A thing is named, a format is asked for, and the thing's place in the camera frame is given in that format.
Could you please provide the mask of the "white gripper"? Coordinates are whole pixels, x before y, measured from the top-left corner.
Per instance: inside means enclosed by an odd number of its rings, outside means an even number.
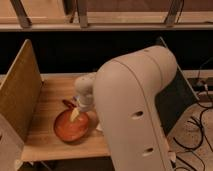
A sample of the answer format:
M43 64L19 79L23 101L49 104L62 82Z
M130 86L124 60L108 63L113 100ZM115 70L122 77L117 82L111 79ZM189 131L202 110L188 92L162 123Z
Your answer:
M89 73L78 77L75 80L74 88L76 91L77 107L71 112L69 120L74 122L80 112L87 112L93 108L93 83L96 73Z

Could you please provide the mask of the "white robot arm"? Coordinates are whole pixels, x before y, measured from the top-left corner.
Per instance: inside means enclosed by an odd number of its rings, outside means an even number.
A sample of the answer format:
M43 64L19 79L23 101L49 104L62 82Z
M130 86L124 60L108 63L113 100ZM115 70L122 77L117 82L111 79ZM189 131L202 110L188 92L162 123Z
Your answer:
M76 79L78 109L97 112L115 171L172 171L155 97L176 71L172 52L152 46Z

